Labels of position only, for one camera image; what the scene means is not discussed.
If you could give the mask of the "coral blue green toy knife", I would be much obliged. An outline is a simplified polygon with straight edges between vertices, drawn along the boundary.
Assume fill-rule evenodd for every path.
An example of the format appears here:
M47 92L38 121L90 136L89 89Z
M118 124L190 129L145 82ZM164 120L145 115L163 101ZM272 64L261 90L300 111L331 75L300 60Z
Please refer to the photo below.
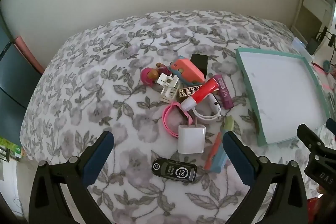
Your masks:
M208 158L204 166L204 170L213 173L221 173L228 159L228 156L223 149L223 135L226 132L233 131L234 122L235 121L232 116L226 117L224 126L221 129L221 132L217 134L215 142L211 148L211 151L209 152Z

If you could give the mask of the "magenta lighter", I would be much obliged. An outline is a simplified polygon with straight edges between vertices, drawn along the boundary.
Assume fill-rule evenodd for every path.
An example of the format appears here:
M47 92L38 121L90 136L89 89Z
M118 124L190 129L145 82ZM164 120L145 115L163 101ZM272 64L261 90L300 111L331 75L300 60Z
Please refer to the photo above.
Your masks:
M220 95L223 107L226 110L232 109L234 107L234 103L233 103L233 100L230 96L230 93L227 89L227 86L224 82L224 79L223 79L222 75L214 75L213 78L217 81L217 83L219 85L219 87L218 87L219 95Z

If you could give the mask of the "black toy car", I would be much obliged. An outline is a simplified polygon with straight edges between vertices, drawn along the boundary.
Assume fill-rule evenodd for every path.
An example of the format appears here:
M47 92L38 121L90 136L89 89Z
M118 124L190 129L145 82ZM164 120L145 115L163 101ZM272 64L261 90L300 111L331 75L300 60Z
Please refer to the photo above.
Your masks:
M153 161L151 171L158 177L192 183L197 175L197 166L187 162L158 157Z

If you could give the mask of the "red glue tube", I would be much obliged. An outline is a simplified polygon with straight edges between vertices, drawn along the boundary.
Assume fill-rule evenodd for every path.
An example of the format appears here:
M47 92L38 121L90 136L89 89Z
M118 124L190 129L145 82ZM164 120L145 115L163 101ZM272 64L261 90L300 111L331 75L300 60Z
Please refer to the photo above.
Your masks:
M182 103L181 108L184 111L189 111L198 103L202 102L208 95L214 92L219 87L218 82L211 78L204 83L197 91L188 96Z

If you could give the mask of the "white usb wall charger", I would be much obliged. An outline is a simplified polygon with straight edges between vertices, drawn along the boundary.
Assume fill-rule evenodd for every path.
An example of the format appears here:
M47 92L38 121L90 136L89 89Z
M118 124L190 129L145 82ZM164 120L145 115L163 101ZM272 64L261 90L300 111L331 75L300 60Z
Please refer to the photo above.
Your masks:
M198 123L195 118L194 124L178 126L177 151L180 154L197 154L205 150L206 127Z

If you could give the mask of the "gold black patterned lighter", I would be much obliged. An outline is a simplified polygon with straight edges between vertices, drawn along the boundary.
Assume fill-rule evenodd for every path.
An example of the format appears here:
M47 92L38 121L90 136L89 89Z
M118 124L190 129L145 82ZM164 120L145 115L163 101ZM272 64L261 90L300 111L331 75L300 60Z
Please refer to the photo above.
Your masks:
M201 85L196 85L196 86L191 86L191 87L178 89L178 98L181 99L181 100L184 100L188 96L191 96L196 91L198 91L200 89L200 87L201 87Z

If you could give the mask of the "coral blue toy knife large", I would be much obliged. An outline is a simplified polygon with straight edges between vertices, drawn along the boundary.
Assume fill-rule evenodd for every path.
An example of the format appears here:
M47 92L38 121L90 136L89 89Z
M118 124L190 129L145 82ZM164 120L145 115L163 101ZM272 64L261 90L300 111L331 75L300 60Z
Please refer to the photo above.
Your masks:
M178 78L186 86L201 85L205 82L203 73L187 58L178 56L168 67L173 75Z

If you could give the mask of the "pink watch band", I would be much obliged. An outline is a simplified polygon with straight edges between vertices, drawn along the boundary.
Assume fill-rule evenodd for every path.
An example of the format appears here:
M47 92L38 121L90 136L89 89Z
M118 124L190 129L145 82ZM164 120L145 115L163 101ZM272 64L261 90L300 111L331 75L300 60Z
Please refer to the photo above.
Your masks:
M173 129L173 118L171 116L175 109L177 109L182 114L182 117L186 121L186 125L192 125L193 118L187 111L183 110L179 102L171 102L167 107L165 107L162 113L163 127L165 128L166 132L169 133L171 136L178 138L178 130Z

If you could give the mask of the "white hair claw clip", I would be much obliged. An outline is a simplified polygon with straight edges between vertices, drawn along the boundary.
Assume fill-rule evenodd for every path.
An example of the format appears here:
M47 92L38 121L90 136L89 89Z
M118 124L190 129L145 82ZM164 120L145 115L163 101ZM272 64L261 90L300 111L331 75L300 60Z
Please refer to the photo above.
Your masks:
M171 103L177 98L178 90L181 88L181 81L176 75L161 74L157 79L157 84L161 85L160 101Z

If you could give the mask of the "pink haired doll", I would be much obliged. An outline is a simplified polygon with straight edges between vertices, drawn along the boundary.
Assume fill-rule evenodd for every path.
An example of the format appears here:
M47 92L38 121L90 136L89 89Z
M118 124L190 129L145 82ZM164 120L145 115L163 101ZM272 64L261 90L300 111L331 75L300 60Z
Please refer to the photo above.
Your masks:
M156 63L155 68L145 68L141 72L141 81L145 86L152 87L161 74L171 75L168 67L162 63Z

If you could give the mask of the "pink white crochet mat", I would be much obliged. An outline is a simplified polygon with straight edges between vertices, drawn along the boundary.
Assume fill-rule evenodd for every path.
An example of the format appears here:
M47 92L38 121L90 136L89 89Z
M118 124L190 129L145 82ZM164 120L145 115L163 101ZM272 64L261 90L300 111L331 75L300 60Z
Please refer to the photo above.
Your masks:
M318 64L312 63L320 84L326 92L335 91L335 78L332 74L326 73Z

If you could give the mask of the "teal white shallow tray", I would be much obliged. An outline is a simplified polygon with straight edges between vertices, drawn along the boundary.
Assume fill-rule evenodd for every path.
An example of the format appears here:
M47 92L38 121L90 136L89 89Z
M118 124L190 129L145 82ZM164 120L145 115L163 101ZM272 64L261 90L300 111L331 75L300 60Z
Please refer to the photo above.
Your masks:
M259 146L293 139L299 125L315 130L331 117L322 86L305 57L238 48L236 61L256 118Z

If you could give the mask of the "black plugged power adapter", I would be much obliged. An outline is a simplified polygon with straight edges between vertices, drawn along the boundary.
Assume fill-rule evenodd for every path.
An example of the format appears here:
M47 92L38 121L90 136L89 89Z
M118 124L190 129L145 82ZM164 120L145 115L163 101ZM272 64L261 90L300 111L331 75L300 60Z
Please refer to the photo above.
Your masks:
M319 46L319 41L316 40L315 38L311 38L309 40L309 42L306 45L306 51L310 54L310 55L314 55L315 51L317 50Z

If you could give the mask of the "black charger block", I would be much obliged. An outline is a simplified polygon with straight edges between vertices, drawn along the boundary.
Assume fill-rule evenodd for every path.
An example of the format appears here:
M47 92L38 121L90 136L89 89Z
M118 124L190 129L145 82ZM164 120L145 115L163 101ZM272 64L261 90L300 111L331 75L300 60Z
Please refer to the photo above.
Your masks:
M208 56L193 53L190 61L203 73L204 77L207 76Z

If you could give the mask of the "floral grey white blanket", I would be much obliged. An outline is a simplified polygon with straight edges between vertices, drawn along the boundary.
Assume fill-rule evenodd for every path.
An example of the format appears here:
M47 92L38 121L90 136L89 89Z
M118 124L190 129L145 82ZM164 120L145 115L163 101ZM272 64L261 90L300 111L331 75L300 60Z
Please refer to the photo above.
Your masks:
M304 169L309 151L298 139L257 144L256 119L238 48L293 53L293 34L280 22L225 11L162 11L114 20L71 36L46 68L30 99L20 132L27 155L49 164L79 156L105 130L114 149L89 192L113 223L225 223L248 192L234 167L221 173L204 164L226 117L255 154L271 162L295 160ZM162 124L160 87L141 81L156 63L178 56L208 56L209 76L223 76L234 107L206 127L205 151L181 155ZM192 183L158 177L163 157L197 166Z

